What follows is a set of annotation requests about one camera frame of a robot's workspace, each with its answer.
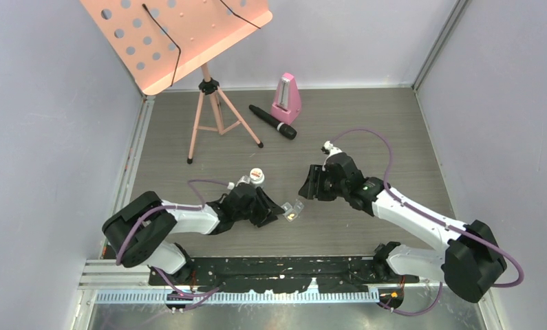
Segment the white pill bottle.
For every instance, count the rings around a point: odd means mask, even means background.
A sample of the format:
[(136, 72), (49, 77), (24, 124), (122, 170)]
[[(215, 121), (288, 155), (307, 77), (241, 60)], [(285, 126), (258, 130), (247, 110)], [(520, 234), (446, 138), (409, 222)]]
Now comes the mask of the white pill bottle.
[(262, 169), (252, 168), (249, 172), (250, 184), (254, 187), (264, 187), (265, 175)]

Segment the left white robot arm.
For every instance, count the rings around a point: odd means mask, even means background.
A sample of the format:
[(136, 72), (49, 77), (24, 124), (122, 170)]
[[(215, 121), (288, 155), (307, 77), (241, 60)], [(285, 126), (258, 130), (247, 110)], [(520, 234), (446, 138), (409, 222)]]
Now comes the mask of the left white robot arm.
[(117, 264), (126, 268), (146, 265), (183, 285), (191, 279), (192, 260), (180, 244), (167, 241), (169, 235), (217, 235), (238, 221), (260, 228), (283, 213), (263, 188), (245, 183), (199, 205), (165, 201), (147, 191), (108, 218), (102, 232), (116, 253)]

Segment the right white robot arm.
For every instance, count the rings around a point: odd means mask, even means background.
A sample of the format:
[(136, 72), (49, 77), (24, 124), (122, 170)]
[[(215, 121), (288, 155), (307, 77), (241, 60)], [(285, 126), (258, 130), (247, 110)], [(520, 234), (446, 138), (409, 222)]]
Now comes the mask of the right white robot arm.
[(399, 275), (428, 278), (477, 303), (507, 268), (485, 223), (449, 219), (406, 198), (382, 179), (364, 176), (344, 152), (328, 156), (322, 165), (310, 165), (299, 195), (319, 201), (342, 198), (353, 209), (388, 221), (428, 245), (380, 244), (374, 251), (374, 273), (383, 282)]

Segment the clear plastic pill organizer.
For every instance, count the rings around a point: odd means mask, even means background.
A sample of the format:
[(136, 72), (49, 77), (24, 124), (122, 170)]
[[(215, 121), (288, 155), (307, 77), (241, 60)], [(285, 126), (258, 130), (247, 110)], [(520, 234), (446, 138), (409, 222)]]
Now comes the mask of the clear plastic pill organizer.
[(296, 199), (293, 203), (285, 202), (281, 208), (283, 209), (283, 216), (288, 222), (293, 222), (298, 219), (304, 209), (302, 200)]

